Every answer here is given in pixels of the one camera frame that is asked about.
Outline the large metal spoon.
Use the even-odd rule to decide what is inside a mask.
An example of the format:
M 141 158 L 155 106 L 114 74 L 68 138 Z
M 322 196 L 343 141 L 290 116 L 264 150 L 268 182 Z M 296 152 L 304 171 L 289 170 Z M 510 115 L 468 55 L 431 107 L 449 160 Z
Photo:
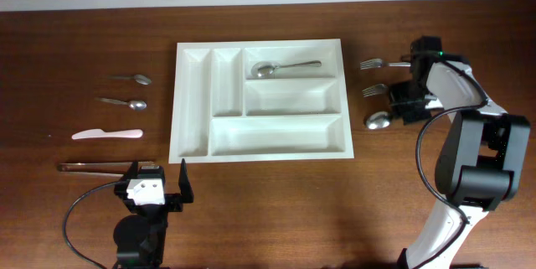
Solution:
M 379 130 L 389 127 L 394 116 L 391 112 L 378 111 L 370 115 L 364 122 L 369 130 Z
M 251 68 L 251 75 L 255 79 L 267 79 L 274 78 L 275 73 L 280 69 L 297 68 L 297 67 L 321 67 L 322 62 L 320 60 L 306 61 L 295 64 L 280 64 L 275 61 L 261 61 L 256 63 Z

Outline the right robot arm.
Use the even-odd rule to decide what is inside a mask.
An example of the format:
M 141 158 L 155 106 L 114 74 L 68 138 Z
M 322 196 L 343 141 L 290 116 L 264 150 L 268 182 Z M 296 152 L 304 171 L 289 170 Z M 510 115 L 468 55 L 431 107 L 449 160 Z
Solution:
M 436 202 L 417 240 L 399 255 L 399 268 L 448 268 L 474 226 L 517 192 L 527 151 L 530 123 L 507 113 L 475 80 L 461 57 L 419 52 L 410 58 L 414 80 L 436 96 L 443 110 L 425 123 L 424 134 L 446 116 L 451 128 L 435 165 L 435 180 L 424 186 Z

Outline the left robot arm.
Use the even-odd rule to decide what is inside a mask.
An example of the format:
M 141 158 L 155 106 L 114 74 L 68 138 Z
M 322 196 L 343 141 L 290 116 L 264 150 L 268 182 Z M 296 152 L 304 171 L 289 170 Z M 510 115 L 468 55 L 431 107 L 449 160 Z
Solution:
M 114 194 L 131 212 L 113 232 L 116 244 L 115 268 L 159 268 L 162 265 L 168 215 L 192 204 L 194 194 L 187 164 L 179 169 L 180 191 L 167 194 L 164 167 L 134 162 L 114 187 Z

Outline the metal fork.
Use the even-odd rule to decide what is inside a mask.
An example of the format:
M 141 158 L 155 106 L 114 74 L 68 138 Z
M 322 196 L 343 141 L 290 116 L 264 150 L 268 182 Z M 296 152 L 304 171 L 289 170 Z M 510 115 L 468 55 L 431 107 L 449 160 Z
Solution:
M 365 60 L 359 64 L 359 68 L 361 70 L 379 69 L 379 68 L 386 68 L 386 67 L 409 68 L 411 67 L 411 63 L 410 62 L 388 62 L 383 59 L 375 58 L 375 59 Z
M 389 87 L 386 84 L 380 83 L 372 85 L 362 90 L 364 97 L 376 96 L 386 94 L 389 91 Z

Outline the metal tongs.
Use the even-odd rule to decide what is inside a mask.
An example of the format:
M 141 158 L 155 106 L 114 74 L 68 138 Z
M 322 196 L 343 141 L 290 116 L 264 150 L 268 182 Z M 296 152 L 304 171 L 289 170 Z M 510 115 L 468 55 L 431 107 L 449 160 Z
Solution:
M 133 162 L 111 163 L 60 163 L 56 170 L 61 173 L 78 173 L 120 177 L 125 174 Z

